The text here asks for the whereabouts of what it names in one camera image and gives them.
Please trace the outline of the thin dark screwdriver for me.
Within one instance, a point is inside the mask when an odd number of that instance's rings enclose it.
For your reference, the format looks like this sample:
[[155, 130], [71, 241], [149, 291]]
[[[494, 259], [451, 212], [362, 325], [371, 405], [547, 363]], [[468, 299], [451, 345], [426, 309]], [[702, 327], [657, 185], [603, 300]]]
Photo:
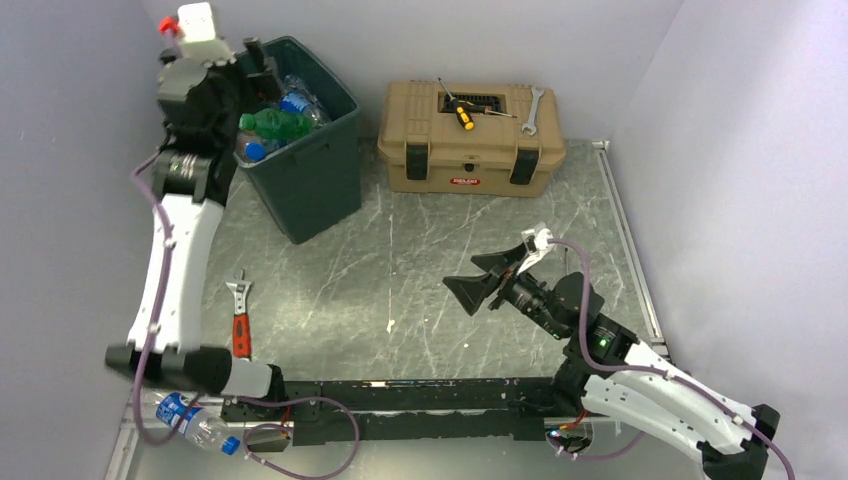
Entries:
[[470, 113], [478, 113], [484, 115], [497, 115], [504, 116], [508, 118], [515, 118], [515, 115], [507, 114], [504, 112], [497, 111], [490, 106], [475, 104], [466, 100], [460, 100], [459, 105], [462, 106], [466, 111]]

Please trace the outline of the green plastic bottle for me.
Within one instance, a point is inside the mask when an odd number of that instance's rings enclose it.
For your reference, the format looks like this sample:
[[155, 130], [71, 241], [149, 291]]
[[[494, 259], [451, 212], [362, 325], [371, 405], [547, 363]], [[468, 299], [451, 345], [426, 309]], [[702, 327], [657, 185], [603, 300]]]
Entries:
[[303, 114], [273, 108], [242, 114], [239, 128], [264, 139], [286, 142], [305, 137], [315, 129], [313, 122]]

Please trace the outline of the crushed Pepsi bottle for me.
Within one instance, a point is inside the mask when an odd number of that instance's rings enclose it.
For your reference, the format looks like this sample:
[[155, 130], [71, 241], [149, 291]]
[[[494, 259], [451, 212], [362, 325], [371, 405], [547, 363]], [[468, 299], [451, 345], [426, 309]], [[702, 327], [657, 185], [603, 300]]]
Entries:
[[303, 78], [288, 74], [283, 78], [282, 86], [283, 95], [278, 101], [278, 107], [282, 111], [310, 118], [316, 128], [322, 128], [331, 121], [323, 104], [312, 93]]

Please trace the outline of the dark green plastic bin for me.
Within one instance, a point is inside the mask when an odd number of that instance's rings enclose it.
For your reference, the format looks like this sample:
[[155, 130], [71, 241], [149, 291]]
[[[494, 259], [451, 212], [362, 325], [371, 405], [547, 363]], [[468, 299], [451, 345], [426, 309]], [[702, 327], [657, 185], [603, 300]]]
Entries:
[[345, 83], [300, 41], [283, 36], [263, 44], [281, 76], [302, 78], [326, 108], [329, 124], [263, 159], [250, 161], [238, 147], [234, 159], [278, 229], [302, 244], [362, 206], [357, 147], [359, 102]]

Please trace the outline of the tan plastic toolbox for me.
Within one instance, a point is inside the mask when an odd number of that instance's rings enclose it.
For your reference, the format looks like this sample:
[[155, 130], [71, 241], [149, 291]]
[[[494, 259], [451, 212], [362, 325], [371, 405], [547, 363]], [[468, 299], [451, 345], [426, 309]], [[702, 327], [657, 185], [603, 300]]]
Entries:
[[458, 100], [515, 115], [470, 113], [465, 131], [437, 81], [390, 83], [377, 140], [390, 188], [404, 193], [538, 197], [566, 156], [557, 99], [545, 90], [537, 132], [521, 132], [530, 108], [529, 85], [447, 83]]

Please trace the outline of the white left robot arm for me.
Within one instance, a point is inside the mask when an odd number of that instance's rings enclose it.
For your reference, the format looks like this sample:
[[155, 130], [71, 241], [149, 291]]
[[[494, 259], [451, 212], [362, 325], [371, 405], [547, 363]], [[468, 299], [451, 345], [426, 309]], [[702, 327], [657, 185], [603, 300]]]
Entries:
[[164, 140], [132, 180], [151, 202], [154, 234], [142, 300], [105, 365], [143, 388], [248, 397], [264, 420], [287, 406], [280, 369], [202, 341], [208, 259], [237, 163], [240, 117], [278, 90], [275, 62], [255, 38], [234, 54], [221, 40], [164, 51], [157, 102]]

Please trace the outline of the blue label bottle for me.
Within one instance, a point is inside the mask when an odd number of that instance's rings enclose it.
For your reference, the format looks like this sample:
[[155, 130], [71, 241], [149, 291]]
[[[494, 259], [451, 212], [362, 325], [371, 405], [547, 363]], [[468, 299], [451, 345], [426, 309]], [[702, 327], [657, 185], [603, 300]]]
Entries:
[[272, 151], [273, 148], [261, 137], [253, 135], [238, 137], [237, 153], [245, 162], [261, 161]]

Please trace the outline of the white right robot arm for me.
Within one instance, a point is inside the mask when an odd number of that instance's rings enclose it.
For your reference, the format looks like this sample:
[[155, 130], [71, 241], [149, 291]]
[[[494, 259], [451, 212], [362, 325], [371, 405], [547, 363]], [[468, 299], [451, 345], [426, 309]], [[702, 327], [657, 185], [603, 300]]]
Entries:
[[711, 390], [603, 314], [586, 257], [579, 271], [554, 286], [536, 279], [528, 264], [542, 255], [528, 243], [475, 255], [480, 275], [446, 276], [442, 282], [469, 315], [508, 304], [567, 342], [550, 384], [560, 413], [588, 411], [628, 424], [689, 456], [709, 479], [763, 478], [777, 450], [779, 413]]

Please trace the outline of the silver open-end wrench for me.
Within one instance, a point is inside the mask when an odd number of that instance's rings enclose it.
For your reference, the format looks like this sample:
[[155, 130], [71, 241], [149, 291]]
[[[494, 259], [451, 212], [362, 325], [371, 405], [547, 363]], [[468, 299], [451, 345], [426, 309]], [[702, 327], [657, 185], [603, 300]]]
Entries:
[[540, 103], [540, 99], [544, 96], [545, 90], [543, 88], [538, 88], [533, 86], [531, 88], [532, 100], [530, 104], [530, 108], [528, 111], [527, 120], [521, 126], [521, 132], [530, 136], [533, 136], [537, 132], [537, 112]]

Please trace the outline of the yellow black screwdriver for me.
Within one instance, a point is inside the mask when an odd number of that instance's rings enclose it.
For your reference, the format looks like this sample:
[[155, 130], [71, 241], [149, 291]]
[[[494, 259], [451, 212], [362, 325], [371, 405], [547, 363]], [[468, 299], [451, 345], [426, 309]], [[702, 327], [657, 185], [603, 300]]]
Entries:
[[473, 118], [471, 117], [467, 109], [463, 106], [463, 103], [452, 94], [452, 92], [448, 89], [441, 77], [438, 77], [437, 80], [441, 87], [444, 89], [445, 94], [449, 100], [449, 105], [453, 113], [455, 114], [461, 128], [465, 131], [473, 130], [475, 127]]

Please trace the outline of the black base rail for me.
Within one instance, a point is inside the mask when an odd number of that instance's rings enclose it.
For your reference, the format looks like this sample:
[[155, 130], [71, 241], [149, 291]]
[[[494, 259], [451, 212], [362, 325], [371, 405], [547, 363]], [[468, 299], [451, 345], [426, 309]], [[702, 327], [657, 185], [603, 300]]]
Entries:
[[225, 420], [285, 427], [296, 446], [344, 441], [507, 437], [542, 441], [579, 430], [595, 414], [556, 390], [551, 377], [286, 380], [246, 400], [224, 390]]

